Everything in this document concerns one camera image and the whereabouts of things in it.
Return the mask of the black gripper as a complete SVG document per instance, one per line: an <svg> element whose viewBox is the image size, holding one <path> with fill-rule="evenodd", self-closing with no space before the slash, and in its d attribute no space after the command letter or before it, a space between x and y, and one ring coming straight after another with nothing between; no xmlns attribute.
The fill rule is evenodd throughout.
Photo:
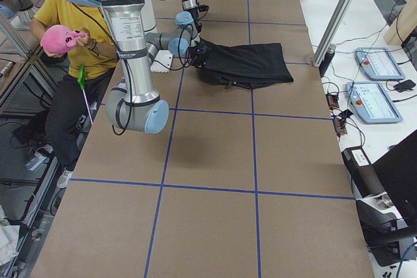
<svg viewBox="0 0 417 278"><path fill-rule="evenodd" d="M209 48L205 42L199 42L196 46L189 48L189 63L195 68L205 65Z"/></svg>
<svg viewBox="0 0 417 278"><path fill-rule="evenodd" d="M189 8L187 11L191 14L193 18L196 30L200 31L202 29L202 24L199 21L199 7Z"/></svg>

